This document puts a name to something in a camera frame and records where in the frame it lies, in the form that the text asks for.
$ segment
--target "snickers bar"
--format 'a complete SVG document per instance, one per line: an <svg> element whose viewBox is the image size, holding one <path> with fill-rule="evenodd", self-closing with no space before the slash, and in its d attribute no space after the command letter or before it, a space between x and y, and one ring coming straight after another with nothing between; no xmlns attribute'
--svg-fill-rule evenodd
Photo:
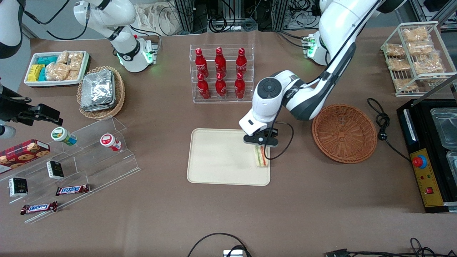
<svg viewBox="0 0 457 257"><path fill-rule="evenodd" d="M61 194L73 194L73 193L87 193L90 191L89 184L74 186L74 187L58 187L56 196Z"/></svg>
<svg viewBox="0 0 457 257"><path fill-rule="evenodd" d="M57 201L47 204L38 204L38 205L24 205L21 210L21 215L31 214L35 212L42 211L57 211Z"/></svg>

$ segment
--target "small black box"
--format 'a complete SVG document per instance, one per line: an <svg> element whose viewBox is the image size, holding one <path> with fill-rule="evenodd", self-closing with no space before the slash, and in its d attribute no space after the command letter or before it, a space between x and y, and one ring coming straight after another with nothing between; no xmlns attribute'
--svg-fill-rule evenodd
<svg viewBox="0 0 457 257"><path fill-rule="evenodd" d="M50 178L53 179L63 179L64 178L64 171L62 170L62 165L60 162L56 161L48 161L46 163L48 167L48 174Z"/></svg>
<svg viewBox="0 0 457 257"><path fill-rule="evenodd" d="M13 177L8 180L10 185L10 196L25 196L28 194L27 179Z"/></svg>

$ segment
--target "red button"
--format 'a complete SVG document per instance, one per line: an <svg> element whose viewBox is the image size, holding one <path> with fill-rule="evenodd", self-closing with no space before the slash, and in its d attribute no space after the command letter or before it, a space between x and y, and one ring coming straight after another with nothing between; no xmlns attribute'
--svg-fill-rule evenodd
<svg viewBox="0 0 457 257"><path fill-rule="evenodd" d="M413 165L414 166L420 167L420 166L422 166L422 164L424 164L424 161L422 160L422 158L420 158L420 157L414 157L413 158Z"/></svg>

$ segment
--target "teal package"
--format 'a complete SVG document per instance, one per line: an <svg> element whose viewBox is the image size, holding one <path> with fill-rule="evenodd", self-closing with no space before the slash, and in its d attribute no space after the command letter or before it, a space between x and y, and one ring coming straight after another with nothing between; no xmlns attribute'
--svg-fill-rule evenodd
<svg viewBox="0 0 457 257"><path fill-rule="evenodd" d="M38 81L46 81L46 68L41 69Z"/></svg>
<svg viewBox="0 0 457 257"><path fill-rule="evenodd" d="M48 65L51 62L57 62L57 56L43 56L37 59L37 64Z"/></svg>

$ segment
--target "white tray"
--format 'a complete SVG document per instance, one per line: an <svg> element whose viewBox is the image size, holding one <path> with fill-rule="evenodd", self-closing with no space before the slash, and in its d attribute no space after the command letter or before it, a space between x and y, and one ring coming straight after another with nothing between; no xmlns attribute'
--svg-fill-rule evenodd
<svg viewBox="0 0 457 257"><path fill-rule="evenodd" d="M266 186L270 165L257 167L254 145L243 130L197 128L192 132L187 180L192 183Z"/></svg>
<svg viewBox="0 0 457 257"><path fill-rule="evenodd" d="M80 68L80 73L78 75L78 79L76 80L63 80L63 81L27 81L27 76L30 72L30 69L32 68L33 64L37 64L37 59L38 57L43 57L43 56L59 56L61 52L48 52L48 53L36 53L33 54L32 60L30 61L29 67L27 69L25 78L24 78L24 84L26 84L29 87L57 87L57 86L69 86L69 85L75 85L77 86L81 80L83 80L83 76L87 67L87 63L89 62L89 53L86 51L69 51L69 52L79 52L83 53L83 62L81 64Z"/></svg>

